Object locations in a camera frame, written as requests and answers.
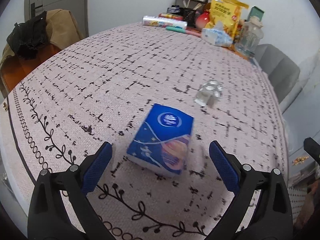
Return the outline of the white refrigerator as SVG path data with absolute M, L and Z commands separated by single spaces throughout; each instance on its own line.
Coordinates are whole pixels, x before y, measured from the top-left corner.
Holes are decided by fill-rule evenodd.
M 289 183 L 294 185 L 315 166 L 304 150 L 304 140 L 311 137 L 319 142 L 319 81 L 308 80 L 283 117 L 289 136 Z

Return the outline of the blue pocket tissue pack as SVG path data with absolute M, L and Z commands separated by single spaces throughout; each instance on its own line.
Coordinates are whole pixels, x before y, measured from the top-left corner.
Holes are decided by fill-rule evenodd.
M 127 158 L 156 174 L 175 177 L 188 156 L 194 118 L 178 109 L 154 104 L 127 148 Z

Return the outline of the grey upholstered chair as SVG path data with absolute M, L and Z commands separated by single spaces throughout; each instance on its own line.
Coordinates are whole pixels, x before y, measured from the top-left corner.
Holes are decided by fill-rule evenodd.
M 278 102 L 281 103 L 295 86 L 300 68 L 281 50 L 271 44 L 260 44 L 254 58 L 268 76 Z

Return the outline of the silver pill blister pack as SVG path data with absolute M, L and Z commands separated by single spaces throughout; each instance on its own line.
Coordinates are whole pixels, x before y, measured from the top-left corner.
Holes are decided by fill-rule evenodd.
M 222 84 L 217 80 L 209 80 L 200 85 L 196 93 L 194 102 L 201 107 L 213 108 L 222 96 Z

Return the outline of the clear plastic water jug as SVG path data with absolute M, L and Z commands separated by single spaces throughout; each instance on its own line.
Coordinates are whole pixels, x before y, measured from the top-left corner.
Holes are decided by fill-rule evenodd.
M 242 26 L 241 34 L 234 48 L 241 55 L 253 58 L 255 50 L 264 37 L 263 24 L 257 16 L 251 16 Z

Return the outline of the blue white tissue pack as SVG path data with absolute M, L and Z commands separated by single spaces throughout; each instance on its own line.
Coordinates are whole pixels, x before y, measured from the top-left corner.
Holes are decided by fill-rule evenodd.
M 223 23 L 219 21 L 214 28 L 203 28 L 201 38 L 218 47 L 230 47 L 233 44 L 232 38 L 224 31 Z

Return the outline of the teal pink pen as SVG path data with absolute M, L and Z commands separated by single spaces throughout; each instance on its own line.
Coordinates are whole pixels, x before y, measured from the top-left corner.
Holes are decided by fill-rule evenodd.
M 169 31 L 174 31 L 174 32 L 177 32 L 177 33 L 183 33 L 183 34 L 193 35 L 193 36 L 196 36 L 196 37 L 201 37 L 200 33 L 197 33 L 196 31 L 192 31 L 192 30 L 181 29 L 181 28 L 170 27 L 170 26 L 166 27 L 165 29 L 169 30 Z

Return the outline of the brown paper bag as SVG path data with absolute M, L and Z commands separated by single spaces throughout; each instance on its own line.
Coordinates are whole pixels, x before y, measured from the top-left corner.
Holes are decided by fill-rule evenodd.
M 46 60 L 55 53 L 84 38 L 75 17 L 69 10 L 54 9 L 47 11 L 46 22 L 46 32 L 49 43 L 38 51 L 36 58 L 31 59 L 32 61 Z M 7 59 L 12 57 L 27 61 L 26 59 L 15 55 L 7 43 L 3 50 L 1 64 L 4 64 Z

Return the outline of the green tall carton box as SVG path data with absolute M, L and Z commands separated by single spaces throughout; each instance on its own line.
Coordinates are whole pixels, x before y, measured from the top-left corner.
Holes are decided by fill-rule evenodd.
M 256 17 L 259 19 L 259 21 L 262 20 L 264 15 L 264 11 L 261 10 L 260 8 L 258 8 L 257 6 L 253 6 L 247 16 L 247 21 L 249 21 L 251 19 L 251 17 Z

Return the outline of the black cloth on chair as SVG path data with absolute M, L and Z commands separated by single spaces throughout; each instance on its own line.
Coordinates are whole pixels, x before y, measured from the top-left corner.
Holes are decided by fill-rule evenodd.
M 47 12 L 44 11 L 27 22 L 15 23 L 7 37 L 7 43 L 15 55 L 26 60 L 35 59 L 38 51 L 49 43 L 46 17 Z

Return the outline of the red peach shaped jar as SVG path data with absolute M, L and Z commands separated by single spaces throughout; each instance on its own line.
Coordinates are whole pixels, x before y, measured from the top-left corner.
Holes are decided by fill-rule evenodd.
M 198 29 L 198 30 L 202 30 L 206 24 L 210 21 L 210 18 L 209 18 L 209 11 L 206 10 L 204 11 L 195 21 L 195 27 Z

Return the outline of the white roll of bags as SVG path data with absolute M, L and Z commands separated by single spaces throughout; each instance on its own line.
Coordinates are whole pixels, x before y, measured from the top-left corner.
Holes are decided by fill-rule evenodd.
M 144 16 L 142 18 L 142 25 L 161 28 L 175 27 L 180 29 L 186 29 L 188 24 L 187 22 L 174 20 L 171 18 Z

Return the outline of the yellow snack bag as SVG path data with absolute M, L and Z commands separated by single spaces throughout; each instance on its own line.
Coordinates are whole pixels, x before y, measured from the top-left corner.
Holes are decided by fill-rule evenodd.
M 241 12 L 243 9 L 248 8 L 248 4 L 238 0 L 212 0 L 209 10 L 209 22 L 205 28 L 213 29 L 221 22 L 223 31 L 228 34 L 231 39 L 234 39 L 241 19 Z

